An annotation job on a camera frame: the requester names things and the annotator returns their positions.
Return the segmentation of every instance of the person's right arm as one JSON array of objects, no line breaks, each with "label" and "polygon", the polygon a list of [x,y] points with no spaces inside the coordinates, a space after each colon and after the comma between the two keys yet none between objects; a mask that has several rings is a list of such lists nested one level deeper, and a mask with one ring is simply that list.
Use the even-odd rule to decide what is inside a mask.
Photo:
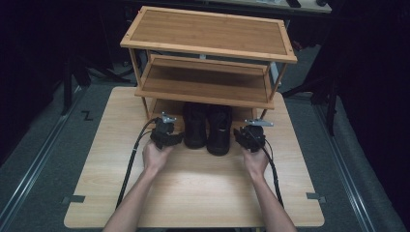
[{"label": "person's right arm", "polygon": [[264,172],[268,165],[268,158],[262,149],[251,153],[242,148],[245,168],[250,176],[268,232],[296,231],[296,227],[289,215],[284,211],[274,193],[266,183]]}]

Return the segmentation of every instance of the metal floor strip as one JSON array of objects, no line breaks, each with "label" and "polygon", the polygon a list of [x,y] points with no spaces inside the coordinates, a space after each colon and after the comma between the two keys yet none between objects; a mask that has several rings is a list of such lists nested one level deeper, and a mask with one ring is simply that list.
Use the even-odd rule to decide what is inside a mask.
[{"label": "metal floor strip", "polygon": [[376,231],[373,222],[371,221],[371,218],[367,213],[367,209],[363,201],[363,198],[357,190],[353,178],[350,175],[349,169],[347,168],[347,165],[344,162],[344,159],[341,155],[341,151],[337,146],[337,142],[333,136],[329,135],[328,129],[326,127],[326,116],[325,112],[323,111],[323,108],[320,105],[313,105],[313,110],[316,116],[321,121],[323,131],[327,134],[329,144],[331,145],[333,150],[333,158],[337,166],[338,174],[340,175],[340,179],[344,185],[347,196],[349,197],[350,204],[353,207],[353,211],[355,212],[358,222],[362,227],[362,231]]},{"label": "metal floor strip", "polygon": [[43,167],[45,166],[48,158],[50,157],[51,150],[58,135],[60,134],[68,118],[72,114],[76,104],[84,96],[85,92],[86,88],[81,88],[78,86],[75,89],[73,94],[73,105],[66,113],[66,115],[62,115],[60,117],[60,119],[52,129],[51,133],[45,140],[42,149],[37,153],[36,158],[30,165],[23,179],[16,188],[12,198],[10,198],[8,204],[3,209],[0,215],[0,231],[7,231],[9,226],[12,224],[15,215],[17,214],[19,208],[21,207],[25,198],[30,192],[31,187],[34,186],[34,184],[36,183],[37,178],[39,177],[40,173],[43,170]]}]

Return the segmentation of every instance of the person's left hand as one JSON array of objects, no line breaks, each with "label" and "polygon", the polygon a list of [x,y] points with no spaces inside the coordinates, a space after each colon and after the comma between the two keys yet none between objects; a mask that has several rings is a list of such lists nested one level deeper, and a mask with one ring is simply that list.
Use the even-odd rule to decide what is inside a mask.
[{"label": "person's left hand", "polygon": [[142,151],[142,157],[144,160],[144,168],[146,170],[160,172],[166,164],[169,154],[174,149],[174,146],[163,147],[160,150],[155,143],[150,139]]}]

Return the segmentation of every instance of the middle shelf tier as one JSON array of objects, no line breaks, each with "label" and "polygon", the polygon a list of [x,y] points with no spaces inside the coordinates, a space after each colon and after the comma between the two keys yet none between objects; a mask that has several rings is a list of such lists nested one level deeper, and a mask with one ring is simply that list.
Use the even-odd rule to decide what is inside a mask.
[{"label": "middle shelf tier", "polygon": [[274,109],[268,66],[152,55],[139,97]]}]

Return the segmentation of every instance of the hand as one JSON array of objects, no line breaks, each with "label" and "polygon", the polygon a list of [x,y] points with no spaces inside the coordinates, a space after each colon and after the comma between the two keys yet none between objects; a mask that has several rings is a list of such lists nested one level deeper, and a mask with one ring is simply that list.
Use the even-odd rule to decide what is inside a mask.
[{"label": "hand", "polygon": [[266,166],[269,161],[266,157],[265,152],[262,149],[252,153],[249,150],[241,147],[242,153],[244,154],[244,164],[251,178],[263,177]]},{"label": "hand", "polygon": [[145,170],[160,172],[166,164],[169,154],[174,146],[163,147],[160,150],[152,140],[149,140],[142,151]]}]

